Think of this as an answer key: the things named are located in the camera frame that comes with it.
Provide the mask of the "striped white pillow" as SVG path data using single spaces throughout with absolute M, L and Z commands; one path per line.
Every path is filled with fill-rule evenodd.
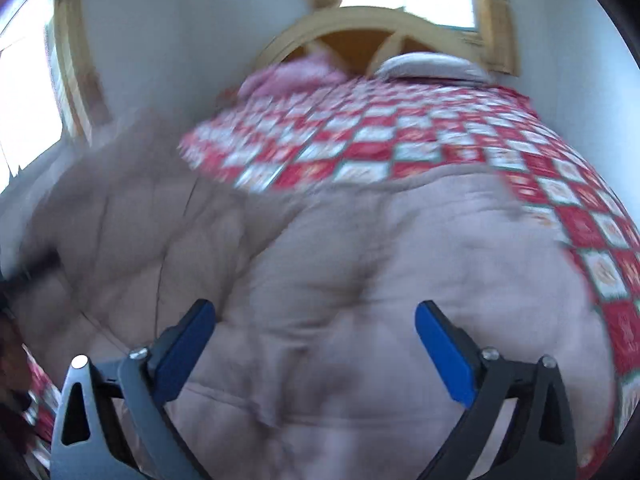
M 456 56 L 433 53 L 412 52 L 396 55 L 385 61 L 374 73 L 378 78 L 430 78 L 450 79 L 491 84 L 487 70 L 479 65 Z

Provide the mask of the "yellow wooden headboard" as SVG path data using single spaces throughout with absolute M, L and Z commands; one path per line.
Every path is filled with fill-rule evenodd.
M 401 10 L 346 6 L 298 20 L 264 47 L 254 69 L 317 52 L 358 76 L 371 76 L 389 58 L 411 52 L 440 52 L 488 67 L 482 43 L 467 32 Z

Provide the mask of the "beige puffer coat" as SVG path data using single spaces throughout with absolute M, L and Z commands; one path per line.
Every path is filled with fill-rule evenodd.
M 168 408 L 216 479 L 413 479 L 462 414 L 414 311 L 482 347 L 559 364 L 579 452 L 605 434 L 614 368 L 587 282 L 494 172 L 252 194 L 190 171 L 149 119 L 65 151 L 1 201 L 1 266 L 62 266 L 14 307 L 54 382 L 211 301 L 218 324 Z

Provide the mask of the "yellow curtain right of headboard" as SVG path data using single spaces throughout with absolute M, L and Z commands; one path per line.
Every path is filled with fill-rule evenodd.
M 475 27 L 484 59 L 498 74 L 520 74 L 518 40 L 509 0 L 472 0 Z

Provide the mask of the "pink folded blanket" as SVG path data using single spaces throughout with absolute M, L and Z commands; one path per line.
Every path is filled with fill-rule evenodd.
M 318 53 L 256 70 L 240 85 L 238 98 L 285 96 L 344 84 L 349 76 L 337 68 L 329 55 Z

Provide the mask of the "red patchwork bedspread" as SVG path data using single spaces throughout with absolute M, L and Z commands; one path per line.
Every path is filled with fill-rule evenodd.
M 639 231 L 612 188 L 525 96 L 501 87 L 353 80 L 244 101 L 172 149 L 194 174 L 252 194 L 395 182 L 454 165 L 498 174 L 555 232 L 606 329 L 614 410 L 593 448 L 577 449 L 578 477 L 603 463 L 639 401 Z

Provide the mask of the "side window yellow curtain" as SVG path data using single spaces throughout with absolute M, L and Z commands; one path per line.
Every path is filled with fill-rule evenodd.
M 52 9 L 49 62 L 63 133 L 90 144 L 112 114 L 90 52 L 82 0 L 52 0 Z

